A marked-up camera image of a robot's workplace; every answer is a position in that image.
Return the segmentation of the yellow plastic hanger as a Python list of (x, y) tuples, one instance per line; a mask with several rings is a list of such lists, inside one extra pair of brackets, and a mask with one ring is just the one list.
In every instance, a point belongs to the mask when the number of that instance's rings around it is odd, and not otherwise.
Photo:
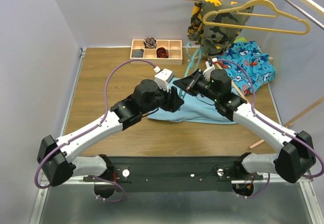
[[(245, 10), (251, 6), (264, 6), (270, 9), (274, 15), (267, 15), (267, 14), (254, 14), (254, 13), (243, 13), (241, 10)], [(256, 27), (256, 26), (246, 26), (246, 25), (237, 25), (237, 24), (229, 24), (229, 23), (220, 23), (220, 22), (212, 22), (208, 21), (208, 19), (215, 15), (224, 14), (224, 13), (231, 13), (235, 12), (239, 15), (245, 16), (255, 16), (255, 17), (263, 17), (263, 18), (278, 18), (279, 16), (286, 17), (288, 19), (297, 21), (305, 25), (305, 31), (294, 31), (294, 30), (284, 30), (284, 29), (275, 29), (275, 28), (267, 28), (267, 27)], [(294, 34), (294, 35), (306, 35), (311, 31), (311, 25), (305, 19), (300, 19), (297, 16), (291, 15), (284, 11), (279, 10), (275, 4), (270, 0), (251, 0), (246, 2), (245, 4), (228, 8), (228, 9), (221, 9), (218, 11), (210, 11), (206, 13), (203, 18), (202, 22), (204, 25), (209, 26), (218, 26), (218, 27), (228, 27), (228, 28), (238, 28), (238, 29), (251, 29), (251, 30), (260, 30), (260, 31), (268, 31), (268, 32), (277, 32), (277, 33), (285, 33), (285, 34)]]

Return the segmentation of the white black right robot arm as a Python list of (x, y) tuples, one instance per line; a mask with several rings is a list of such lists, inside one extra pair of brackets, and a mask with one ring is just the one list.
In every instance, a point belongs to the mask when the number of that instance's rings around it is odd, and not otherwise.
[(311, 136), (305, 131), (287, 129), (253, 110), (250, 103), (232, 92), (226, 71), (214, 69), (206, 79), (198, 69), (173, 84), (191, 96), (201, 94), (212, 100), (220, 115), (247, 127), (275, 150), (273, 154), (241, 155), (233, 163), (236, 178), (245, 179), (260, 172), (278, 174), (285, 181), (296, 183), (316, 163)]

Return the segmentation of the light blue trousers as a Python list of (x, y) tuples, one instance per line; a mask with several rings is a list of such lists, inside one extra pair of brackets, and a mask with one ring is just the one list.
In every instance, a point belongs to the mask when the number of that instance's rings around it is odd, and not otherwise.
[(204, 124), (233, 125), (226, 117), (220, 115), (215, 109), (212, 101), (206, 97), (197, 97), (188, 94), (184, 97), (184, 104), (180, 110), (172, 113), (159, 109), (157, 112), (148, 116), (151, 120), (168, 121), (174, 123), (194, 122)]

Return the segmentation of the teal plastic hanger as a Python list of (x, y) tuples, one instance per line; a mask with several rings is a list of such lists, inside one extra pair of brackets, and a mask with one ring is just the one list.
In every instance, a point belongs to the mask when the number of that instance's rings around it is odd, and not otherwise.
[(187, 65), (187, 68), (186, 68), (186, 71), (185, 71), (185, 74), (184, 74), (184, 78), (187, 77), (189, 75), (189, 72), (191, 69), (195, 69), (197, 70), (198, 69), (198, 66), (201, 62), (201, 59), (203, 58), (203, 54), (202, 54), (202, 49), (201, 47), (198, 47), (192, 55), (190, 55), (189, 53), (189, 48), (192, 46), (191, 43), (187, 43), (186, 45), (186, 55), (187, 57), (189, 58), (189, 62), (188, 62), (188, 65)]

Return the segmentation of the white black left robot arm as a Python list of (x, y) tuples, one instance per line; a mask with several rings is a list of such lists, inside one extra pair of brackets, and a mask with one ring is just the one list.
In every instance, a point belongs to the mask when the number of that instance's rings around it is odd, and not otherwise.
[(94, 166), (76, 163), (79, 154), (106, 137), (122, 132), (140, 122), (144, 114), (162, 109), (176, 112), (184, 100), (176, 87), (168, 90), (158, 87), (150, 79), (142, 80), (134, 92), (115, 103), (104, 115), (88, 125), (56, 139), (48, 135), (41, 140), (37, 154), (37, 172), (43, 171), (50, 186), (59, 186), (73, 175), (95, 175), (101, 181), (109, 180), (112, 168), (105, 157), (95, 157)]

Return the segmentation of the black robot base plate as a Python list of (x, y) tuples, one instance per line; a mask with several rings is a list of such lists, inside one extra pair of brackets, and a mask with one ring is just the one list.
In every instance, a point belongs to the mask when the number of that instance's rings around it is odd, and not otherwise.
[(108, 157), (101, 174), (127, 193), (232, 191), (232, 181), (262, 180), (257, 173), (234, 172), (236, 157)]

